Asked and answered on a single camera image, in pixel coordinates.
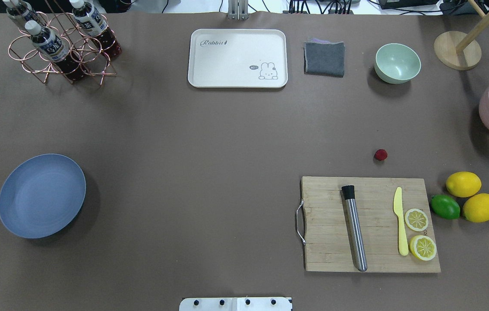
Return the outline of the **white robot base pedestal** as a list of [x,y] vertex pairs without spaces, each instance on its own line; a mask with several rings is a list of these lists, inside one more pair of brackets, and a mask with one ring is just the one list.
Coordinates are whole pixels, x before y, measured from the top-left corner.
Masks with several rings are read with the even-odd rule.
[[292,311],[288,297],[185,298],[179,311]]

